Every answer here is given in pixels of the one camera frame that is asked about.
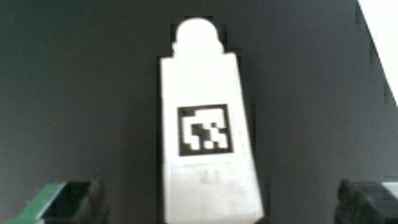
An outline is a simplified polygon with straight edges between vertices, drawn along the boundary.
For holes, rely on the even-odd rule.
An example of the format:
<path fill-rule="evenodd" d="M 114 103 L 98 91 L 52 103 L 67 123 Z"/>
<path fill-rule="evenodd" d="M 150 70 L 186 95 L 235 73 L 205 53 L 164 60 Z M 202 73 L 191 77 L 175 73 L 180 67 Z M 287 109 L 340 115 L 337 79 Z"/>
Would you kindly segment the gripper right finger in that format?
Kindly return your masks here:
<path fill-rule="evenodd" d="M 398 224 L 398 182 L 342 180 L 335 224 Z"/>

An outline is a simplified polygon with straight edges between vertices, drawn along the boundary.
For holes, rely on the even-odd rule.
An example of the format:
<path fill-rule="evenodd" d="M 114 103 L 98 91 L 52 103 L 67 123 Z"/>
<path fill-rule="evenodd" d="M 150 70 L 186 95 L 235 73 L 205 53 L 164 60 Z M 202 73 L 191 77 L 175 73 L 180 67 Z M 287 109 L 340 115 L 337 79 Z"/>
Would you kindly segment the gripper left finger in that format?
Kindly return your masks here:
<path fill-rule="evenodd" d="M 49 184 L 17 217 L 17 224 L 109 224 L 104 182 Z"/>

